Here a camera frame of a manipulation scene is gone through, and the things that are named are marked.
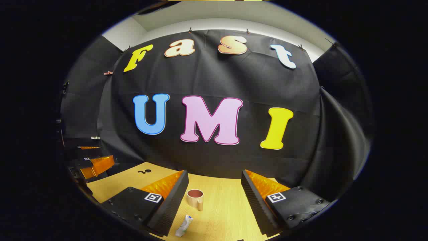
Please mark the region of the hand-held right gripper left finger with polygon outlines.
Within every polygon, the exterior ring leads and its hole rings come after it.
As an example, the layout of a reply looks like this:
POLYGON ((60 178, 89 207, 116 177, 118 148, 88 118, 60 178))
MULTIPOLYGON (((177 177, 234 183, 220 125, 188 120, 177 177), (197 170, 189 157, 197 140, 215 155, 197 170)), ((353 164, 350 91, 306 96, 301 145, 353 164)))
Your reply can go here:
POLYGON ((127 187, 100 206, 138 232, 168 236, 188 184, 188 171, 182 170, 142 189, 127 187))

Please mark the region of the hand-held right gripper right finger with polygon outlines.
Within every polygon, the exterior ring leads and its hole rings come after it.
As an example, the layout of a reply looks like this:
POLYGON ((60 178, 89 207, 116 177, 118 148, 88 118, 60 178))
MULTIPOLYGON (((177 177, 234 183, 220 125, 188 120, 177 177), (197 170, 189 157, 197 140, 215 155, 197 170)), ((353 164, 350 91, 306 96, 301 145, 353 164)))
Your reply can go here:
POLYGON ((262 234, 288 234, 322 214, 330 201, 303 186, 287 187, 249 170, 240 179, 262 234))

